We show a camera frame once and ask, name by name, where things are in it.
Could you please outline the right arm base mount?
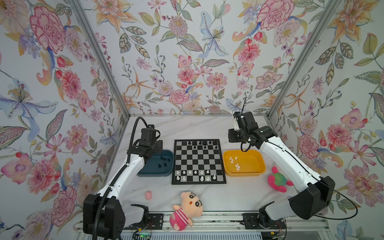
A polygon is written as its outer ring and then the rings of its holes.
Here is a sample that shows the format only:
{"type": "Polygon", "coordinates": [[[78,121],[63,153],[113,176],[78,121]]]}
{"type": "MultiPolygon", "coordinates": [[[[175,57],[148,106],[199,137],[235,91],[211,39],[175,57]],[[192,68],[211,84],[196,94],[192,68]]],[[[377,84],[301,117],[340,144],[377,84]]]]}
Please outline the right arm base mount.
{"type": "Polygon", "coordinates": [[[268,216],[259,213],[243,213],[242,225],[247,230],[283,230],[286,229],[286,222],[284,219],[277,221],[270,220],[268,216]]]}

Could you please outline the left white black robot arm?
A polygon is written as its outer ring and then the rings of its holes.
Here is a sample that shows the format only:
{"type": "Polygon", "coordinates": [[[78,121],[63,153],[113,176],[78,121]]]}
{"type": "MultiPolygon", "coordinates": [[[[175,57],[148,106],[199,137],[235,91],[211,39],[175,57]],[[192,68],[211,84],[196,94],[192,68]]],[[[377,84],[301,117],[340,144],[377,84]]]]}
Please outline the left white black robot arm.
{"type": "Polygon", "coordinates": [[[84,201],[83,231],[98,238],[117,240],[129,226],[143,229],[149,222],[147,206],[123,200],[132,179],[144,168],[148,160],[163,150],[160,132],[154,125],[141,130],[138,144],[131,146],[127,161],[112,180],[97,194],[89,194],[84,201]]]}

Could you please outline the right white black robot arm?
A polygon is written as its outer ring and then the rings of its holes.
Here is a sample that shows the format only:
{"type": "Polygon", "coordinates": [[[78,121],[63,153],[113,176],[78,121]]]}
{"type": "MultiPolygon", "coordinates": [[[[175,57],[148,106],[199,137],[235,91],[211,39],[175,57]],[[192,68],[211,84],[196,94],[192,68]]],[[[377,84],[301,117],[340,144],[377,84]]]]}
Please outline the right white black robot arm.
{"type": "Polygon", "coordinates": [[[287,200],[272,202],[259,209],[259,221],[271,222],[299,217],[308,220],[331,202],[335,181],[306,166],[268,126],[259,127],[251,112],[234,112],[234,128],[229,142],[249,144],[267,154],[293,182],[297,194],[287,200]]]}

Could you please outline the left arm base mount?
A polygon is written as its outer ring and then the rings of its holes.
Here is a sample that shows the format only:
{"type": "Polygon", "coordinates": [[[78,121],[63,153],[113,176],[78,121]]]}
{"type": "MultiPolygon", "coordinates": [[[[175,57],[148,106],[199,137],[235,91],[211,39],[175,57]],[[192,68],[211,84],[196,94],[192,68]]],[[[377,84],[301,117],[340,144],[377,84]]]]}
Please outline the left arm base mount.
{"type": "Polygon", "coordinates": [[[136,223],[130,225],[124,230],[139,230],[139,229],[149,229],[149,230],[162,230],[164,223],[164,214],[149,214],[148,219],[141,221],[140,223],[136,223]]]}

